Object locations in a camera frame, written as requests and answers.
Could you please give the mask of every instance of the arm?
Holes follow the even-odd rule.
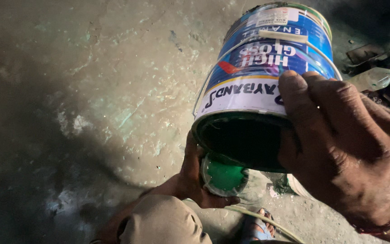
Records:
[[[180,200],[191,198],[201,208],[223,208],[239,203],[240,199],[237,197],[219,197],[202,188],[199,178],[199,167],[202,157],[203,151],[197,148],[197,142],[194,140],[192,132],[189,131],[186,141],[185,158],[180,173],[172,176],[162,185],[151,189],[115,214],[98,234],[98,238],[102,243],[118,243],[121,222],[130,216],[133,208],[135,208],[145,195],[169,195]]]
[[[279,78],[294,126],[282,131],[279,161],[356,230],[390,241],[390,110],[349,83],[302,76]]]

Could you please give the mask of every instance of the paint can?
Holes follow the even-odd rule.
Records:
[[[305,43],[263,38],[261,30],[307,36],[332,60],[330,27],[316,10],[282,2],[249,10],[225,36],[219,57],[241,45],[212,70],[192,131],[222,163],[285,173],[277,160],[280,128],[291,123],[278,91],[279,76],[286,70],[316,71],[328,79],[334,70]]]

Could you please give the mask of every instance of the concrete floor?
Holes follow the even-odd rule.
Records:
[[[378,40],[374,25],[389,29],[384,1],[295,2],[331,22],[338,65]],[[177,173],[226,31],[263,3],[0,0],[0,243],[86,243],[119,204]],[[240,214],[188,205],[214,242],[238,235]],[[260,206],[309,243],[382,243],[299,196]]]

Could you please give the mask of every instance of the foot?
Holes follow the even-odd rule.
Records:
[[[260,210],[258,210],[257,213],[260,214],[260,215],[265,216],[266,218],[272,219],[272,215],[270,213],[266,213],[264,211],[264,208],[261,208]],[[274,235],[275,235],[274,226],[269,224],[269,223],[266,223],[264,221],[263,221],[263,223],[266,225],[266,229],[270,232],[270,236],[274,237]],[[253,229],[255,231],[258,231],[258,232],[264,232],[263,229],[260,226],[258,226],[257,224],[255,224],[255,223],[253,223],[251,225],[251,229]],[[252,237],[252,241],[258,241],[258,238]]]
[[[264,208],[261,208],[257,213],[273,220],[272,215],[266,212]],[[274,235],[275,228],[273,225],[248,216],[245,220],[241,244],[247,244],[251,241],[273,240]]]

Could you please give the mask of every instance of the green paint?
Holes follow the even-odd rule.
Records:
[[[209,184],[223,191],[240,189],[242,183],[246,182],[245,175],[242,173],[244,169],[210,160],[207,169],[207,174],[211,176]]]

